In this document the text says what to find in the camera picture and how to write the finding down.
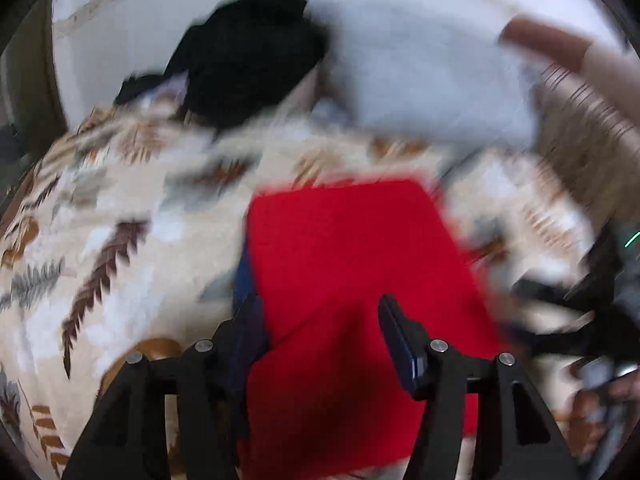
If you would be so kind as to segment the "person right hand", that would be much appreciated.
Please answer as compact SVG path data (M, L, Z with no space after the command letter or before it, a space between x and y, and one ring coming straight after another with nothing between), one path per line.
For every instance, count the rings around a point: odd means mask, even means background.
M626 404L624 438L627 439L639 421L639 372L628 373L608 384L608 394L597 389L582 389L574 395L568 415L566 442L574 457L593 453L605 435L606 401Z

